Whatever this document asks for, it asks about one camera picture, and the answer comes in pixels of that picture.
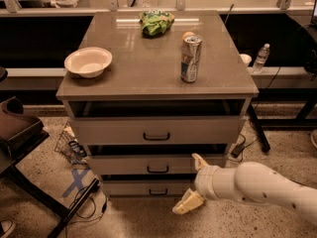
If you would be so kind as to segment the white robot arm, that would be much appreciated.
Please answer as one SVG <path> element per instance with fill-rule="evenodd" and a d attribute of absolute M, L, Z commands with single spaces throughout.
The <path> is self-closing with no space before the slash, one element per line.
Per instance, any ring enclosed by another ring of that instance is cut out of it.
<path fill-rule="evenodd" d="M 184 214 L 206 200 L 228 199 L 250 205 L 278 205 L 317 225 L 317 189 L 285 178 L 271 168 L 256 162 L 245 162 L 236 168 L 208 165 L 198 154 L 195 190 L 189 188 L 172 212 Z"/>

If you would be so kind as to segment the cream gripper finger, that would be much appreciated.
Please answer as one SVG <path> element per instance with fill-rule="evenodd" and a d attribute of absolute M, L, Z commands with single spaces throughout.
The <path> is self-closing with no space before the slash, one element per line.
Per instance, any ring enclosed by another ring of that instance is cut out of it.
<path fill-rule="evenodd" d="M 194 159 L 195 169 L 199 172 L 204 168 L 208 167 L 208 163 L 197 153 L 192 154 L 192 158 Z"/>
<path fill-rule="evenodd" d="M 181 200 L 172 208 L 175 214 L 185 214 L 199 206 L 204 202 L 204 198 L 195 190 L 189 188 Z"/>

